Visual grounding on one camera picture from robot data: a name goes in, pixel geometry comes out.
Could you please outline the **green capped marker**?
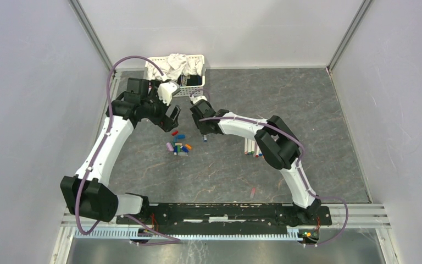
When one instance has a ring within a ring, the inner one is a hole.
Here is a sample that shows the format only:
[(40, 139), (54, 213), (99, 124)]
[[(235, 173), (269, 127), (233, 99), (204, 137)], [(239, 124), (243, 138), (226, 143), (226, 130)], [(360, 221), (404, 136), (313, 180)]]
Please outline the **green capped marker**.
[(252, 147), (252, 140), (248, 140), (248, 149), (249, 149), (248, 155), (252, 155), (251, 147)]

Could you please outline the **pink highlighter cap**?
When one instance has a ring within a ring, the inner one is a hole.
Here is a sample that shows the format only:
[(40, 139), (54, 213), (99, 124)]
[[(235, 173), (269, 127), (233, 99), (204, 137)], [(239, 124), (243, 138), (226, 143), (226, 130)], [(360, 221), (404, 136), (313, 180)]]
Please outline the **pink highlighter cap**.
[(174, 146), (172, 145), (172, 143), (167, 142), (166, 143), (166, 148), (169, 152), (174, 152)]

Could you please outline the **peach capped marker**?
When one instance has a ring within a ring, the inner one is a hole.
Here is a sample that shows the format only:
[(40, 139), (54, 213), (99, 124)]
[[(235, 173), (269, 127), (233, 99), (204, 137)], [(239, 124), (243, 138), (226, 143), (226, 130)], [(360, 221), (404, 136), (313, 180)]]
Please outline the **peach capped marker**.
[(245, 155), (247, 155), (248, 154), (248, 152), (249, 152), (249, 149), (248, 149), (248, 139), (244, 139), (244, 153), (245, 153)]

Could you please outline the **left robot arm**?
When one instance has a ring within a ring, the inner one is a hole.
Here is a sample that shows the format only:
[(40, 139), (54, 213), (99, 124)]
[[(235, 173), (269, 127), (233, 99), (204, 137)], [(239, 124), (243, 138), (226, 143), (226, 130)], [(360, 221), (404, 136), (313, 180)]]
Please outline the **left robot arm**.
[(167, 111), (180, 86), (172, 81), (129, 78), (127, 89), (108, 106), (104, 125), (90, 154), (72, 177), (65, 176), (60, 188), (72, 215), (109, 222), (115, 216), (129, 214), (137, 224), (151, 216), (148, 198), (136, 194), (117, 195), (109, 180), (120, 150), (137, 124), (148, 119), (170, 132), (178, 126), (180, 107)]

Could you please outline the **pink translucent cap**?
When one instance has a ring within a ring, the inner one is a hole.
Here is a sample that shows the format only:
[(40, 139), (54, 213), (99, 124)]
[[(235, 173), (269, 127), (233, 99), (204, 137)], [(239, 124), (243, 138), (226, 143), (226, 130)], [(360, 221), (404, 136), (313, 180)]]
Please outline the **pink translucent cap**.
[(250, 198), (251, 198), (251, 199), (253, 199), (253, 198), (254, 198), (255, 193), (256, 193), (256, 189), (255, 189), (255, 188), (252, 188), (252, 190), (251, 190), (251, 194), (250, 194)]

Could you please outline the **pink thin marker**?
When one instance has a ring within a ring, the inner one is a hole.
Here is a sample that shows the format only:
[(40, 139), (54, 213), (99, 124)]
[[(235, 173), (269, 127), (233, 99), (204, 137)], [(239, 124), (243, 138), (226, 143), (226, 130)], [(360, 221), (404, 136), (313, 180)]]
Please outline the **pink thin marker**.
[(254, 144), (254, 157), (259, 157), (259, 150), (257, 144)]

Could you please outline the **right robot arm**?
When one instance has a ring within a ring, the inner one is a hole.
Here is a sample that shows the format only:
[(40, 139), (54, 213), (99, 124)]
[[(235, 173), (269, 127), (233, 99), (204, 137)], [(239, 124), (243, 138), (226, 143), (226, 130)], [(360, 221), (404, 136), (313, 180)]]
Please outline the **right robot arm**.
[(287, 183), (296, 219), (310, 224), (317, 218), (321, 201), (302, 166), (305, 149), (280, 117), (254, 119), (225, 109), (215, 111), (205, 96), (191, 96), (190, 101), (192, 118), (201, 134), (235, 135), (255, 141), (267, 164), (278, 170)]

